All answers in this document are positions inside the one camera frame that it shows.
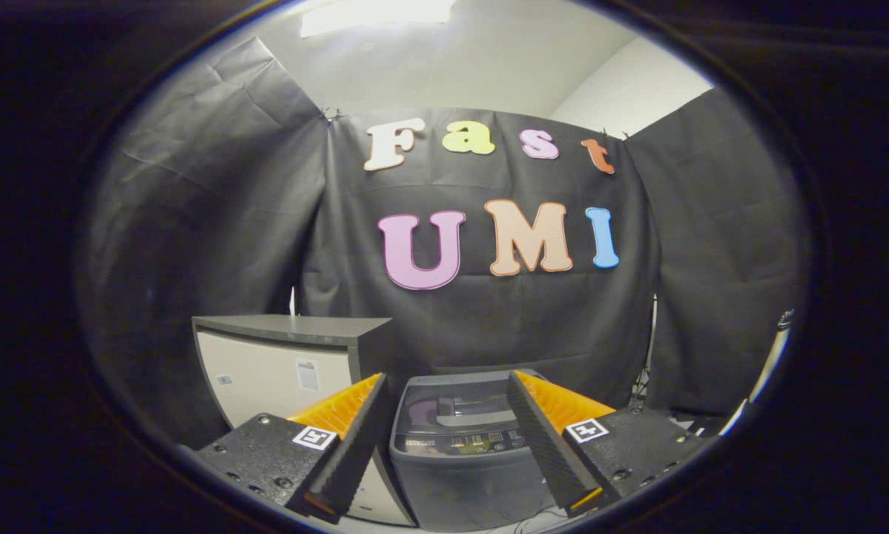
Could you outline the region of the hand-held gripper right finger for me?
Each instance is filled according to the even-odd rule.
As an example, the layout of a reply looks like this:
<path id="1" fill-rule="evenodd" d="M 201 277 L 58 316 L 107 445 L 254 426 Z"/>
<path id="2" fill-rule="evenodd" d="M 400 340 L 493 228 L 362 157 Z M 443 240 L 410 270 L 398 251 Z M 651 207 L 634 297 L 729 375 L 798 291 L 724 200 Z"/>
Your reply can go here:
<path id="1" fill-rule="evenodd" d="M 506 399 L 570 518 L 650 489 L 712 443 L 654 410 L 613 409 L 521 369 L 509 373 Z"/>

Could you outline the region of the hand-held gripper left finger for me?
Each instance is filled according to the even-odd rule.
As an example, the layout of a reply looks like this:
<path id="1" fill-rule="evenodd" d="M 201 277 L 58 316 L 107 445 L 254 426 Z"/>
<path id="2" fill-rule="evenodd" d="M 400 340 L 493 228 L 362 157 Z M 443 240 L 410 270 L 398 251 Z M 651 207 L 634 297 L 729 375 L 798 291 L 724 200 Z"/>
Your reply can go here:
<path id="1" fill-rule="evenodd" d="M 388 421 L 388 378 L 375 373 L 295 415 L 257 413 L 201 449 L 179 449 L 245 499 L 338 524 Z"/>

